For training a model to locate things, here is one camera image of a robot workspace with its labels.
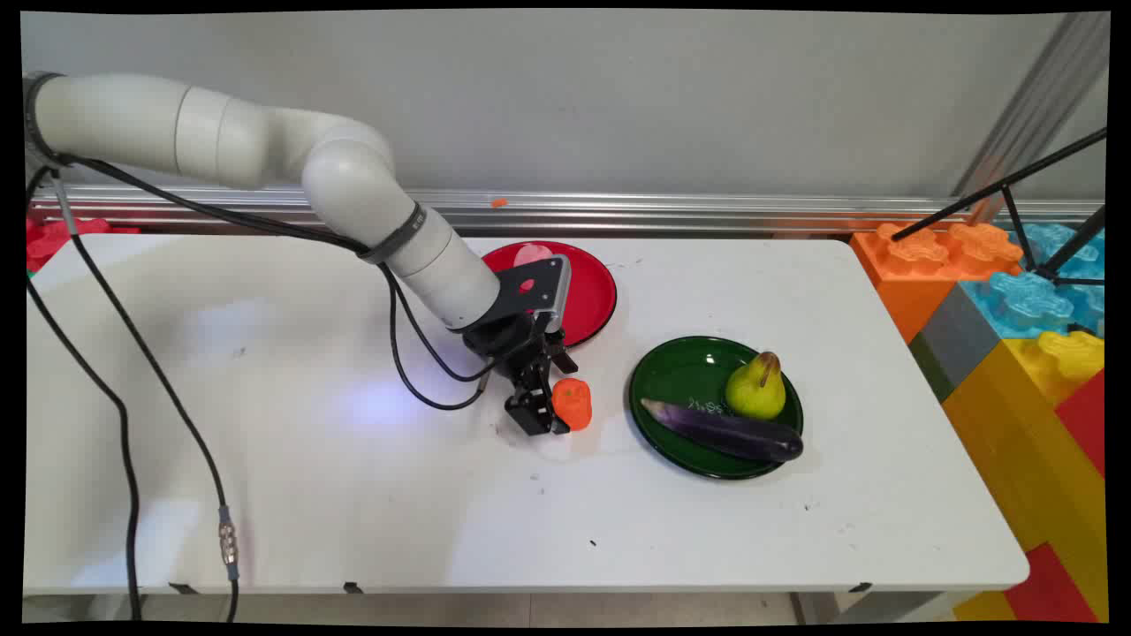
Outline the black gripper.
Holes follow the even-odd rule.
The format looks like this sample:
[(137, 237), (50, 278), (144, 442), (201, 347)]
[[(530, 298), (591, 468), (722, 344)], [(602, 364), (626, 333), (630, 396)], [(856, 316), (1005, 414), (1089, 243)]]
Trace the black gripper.
[[(581, 413), (578, 366), (568, 355), (561, 330), (550, 330), (556, 313), (513, 313), (465, 330), (463, 343), (487, 360), (494, 372), (506, 372), (513, 394), (506, 414), (525, 435), (568, 435)], [(563, 375), (553, 387), (552, 369)]]

